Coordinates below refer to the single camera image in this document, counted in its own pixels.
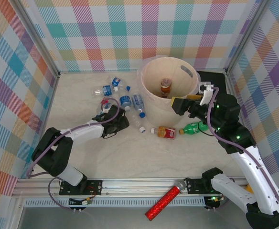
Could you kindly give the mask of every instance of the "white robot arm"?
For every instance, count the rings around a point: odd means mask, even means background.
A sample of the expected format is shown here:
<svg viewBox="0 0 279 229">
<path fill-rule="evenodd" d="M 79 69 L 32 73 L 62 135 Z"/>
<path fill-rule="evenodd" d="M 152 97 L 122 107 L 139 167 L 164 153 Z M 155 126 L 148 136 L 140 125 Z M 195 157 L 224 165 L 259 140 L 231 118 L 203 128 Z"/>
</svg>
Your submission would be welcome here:
<svg viewBox="0 0 279 229">
<path fill-rule="evenodd" d="M 213 86 L 205 85 L 205 87 L 204 94 L 209 95 L 206 98 L 211 98 Z M 190 99 L 173 98 L 172 108 L 179 115 L 187 111 L 190 118 L 197 117 L 203 123 L 209 124 L 210 130 L 212 127 L 215 129 L 213 135 L 242 169 L 254 194 L 239 187 L 218 168 L 203 173 L 203 179 L 207 183 L 210 181 L 214 190 L 238 205 L 246 213 L 252 228 L 279 228 L 279 188 L 265 168 L 250 131 L 238 122 L 240 105 L 236 98 L 229 94 L 219 94 L 212 107 L 219 90 L 216 89 L 209 105 L 206 101 L 201 103 Z"/>
<path fill-rule="evenodd" d="M 72 147 L 94 138 L 116 135 L 129 126 L 125 110 L 112 105 L 108 113 L 98 115 L 88 123 L 73 129 L 49 128 L 32 154 L 32 160 L 53 177 L 58 177 L 72 186 L 79 187 L 80 193 L 86 188 L 87 177 L 68 164 Z"/>
</svg>

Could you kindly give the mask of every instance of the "red glitter microphone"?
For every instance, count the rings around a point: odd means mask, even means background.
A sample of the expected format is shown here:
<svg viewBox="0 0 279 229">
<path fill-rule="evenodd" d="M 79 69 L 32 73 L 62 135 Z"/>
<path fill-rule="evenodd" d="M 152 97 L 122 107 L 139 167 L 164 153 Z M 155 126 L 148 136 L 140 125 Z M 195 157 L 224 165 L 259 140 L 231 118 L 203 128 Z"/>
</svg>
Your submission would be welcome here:
<svg viewBox="0 0 279 229">
<path fill-rule="evenodd" d="M 178 180 L 174 186 L 145 213 L 147 218 L 152 221 L 185 188 L 186 183 L 183 180 Z"/>
</svg>

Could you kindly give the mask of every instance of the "colorful checkered wall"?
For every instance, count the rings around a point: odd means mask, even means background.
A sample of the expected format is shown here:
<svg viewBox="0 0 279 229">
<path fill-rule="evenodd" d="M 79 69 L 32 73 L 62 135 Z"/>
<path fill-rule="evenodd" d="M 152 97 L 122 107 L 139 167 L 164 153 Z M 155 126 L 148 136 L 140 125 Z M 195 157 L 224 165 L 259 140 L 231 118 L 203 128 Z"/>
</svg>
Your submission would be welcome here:
<svg viewBox="0 0 279 229">
<path fill-rule="evenodd" d="M 231 72 L 263 161 L 279 185 L 279 0 L 273 0 Z"/>
<path fill-rule="evenodd" d="M 0 229 L 39 140 L 55 77 L 8 0 L 0 0 Z"/>
<path fill-rule="evenodd" d="M 58 68 L 131 70 L 168 55 L 223 69 L 260 0 L 22 0 Z"/>
</svg>

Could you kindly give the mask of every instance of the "crushed plastic bottle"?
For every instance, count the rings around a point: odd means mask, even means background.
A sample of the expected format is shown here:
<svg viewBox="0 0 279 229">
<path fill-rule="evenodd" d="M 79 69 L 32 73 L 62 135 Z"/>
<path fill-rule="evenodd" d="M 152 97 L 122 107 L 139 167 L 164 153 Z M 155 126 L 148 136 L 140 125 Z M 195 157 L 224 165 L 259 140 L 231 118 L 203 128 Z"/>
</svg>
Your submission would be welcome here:
<svg viewBox="0 0 279 229">
<path fill-rule="evenodd" d="M 161 81 L 161 94 L 162 98 L 167 98 L 168 94 L 170 93 L 172 86 L 172 80 L 165 78 Z"/>
<path fill-rule="evenodd" d="M 104 97 L 103 100 L 97 107 L 96 113 L 97 115 L 102 115 L 103 113 L 108 113 L 111 106 L 114 104 L 113 100 L 109 100 L 108 97 Z"/>
<path fill-rule="evenodd" d="M 203 124 L 202 122 L 196 122 L 196 123 L 190 123 L 186 125 L 183 129 L 180 129 L 179 132 L 181 135 L 188 134 L 188 135 L 194 135 L 197 134 L 200 130 L 202 131 L 207 131 L 208 130 L 208 125 Z"/>
<path fill-rule="evenodd" d="M 123 87 L 118 88 L 120 106 L 123 107 L 126 111 L 129 111 L 131 106 L 129 90 L 130 90 L 129 86 L 127 86 L 126 88 Z"/>
<path fill-rule="evenodd" d="M 110 85 L 92 87 L 91 94 L 93 98 L 111 96 L 114 94 L 114 87 Z"/>
<path fill-rule="evenodd" d="M 160 126 L 159 128 L 151 128 L 151 133 L 158 137 L 174 139 L 176 137 L 176 129 L 172 127 Z"/>
<path fill-rule="evenodd" d="M 139 116 L 141 118 L 146 117 L 144 102 L 139 92 L 135 91 L 132 94 L 131 99 L 132 99 L 134 109 L 138 112 Z"/>
<path fill-rule="evenodd" d="M 121 80 L 117 77 L 114 76 L 108 76 L 107 77 L 107 82 L 114 87 L 114 91 L 117 92 L 119 88 L 126 88 L 127 87 L 127 83 L 124 80 Z"/>
<path fill-rule="evenodd" d="M 133 108 L 126 112 L 126 116 L 130 124 L 136 127 L 141 133 L 144 133 L 146 131 L 146 128 L 142 123 L 142 119 Z"/>
</svg>

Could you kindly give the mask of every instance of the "white bottle cap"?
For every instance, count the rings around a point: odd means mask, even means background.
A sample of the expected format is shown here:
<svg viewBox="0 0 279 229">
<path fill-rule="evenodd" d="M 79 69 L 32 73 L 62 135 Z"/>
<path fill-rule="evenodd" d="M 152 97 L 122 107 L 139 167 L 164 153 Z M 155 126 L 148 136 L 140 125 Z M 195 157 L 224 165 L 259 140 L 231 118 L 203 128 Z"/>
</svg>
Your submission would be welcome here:
<svg viewBox="0 0 279 229">
<path fill-rule="evenodd" d="M 140 129 L 139 129 L 139 131 L 141 132 L 141 133 L 144 133 L 145 131 L 146 131 L 146 129 L 145 129 L 145 127 L 141 127 Z"/>
</svg>

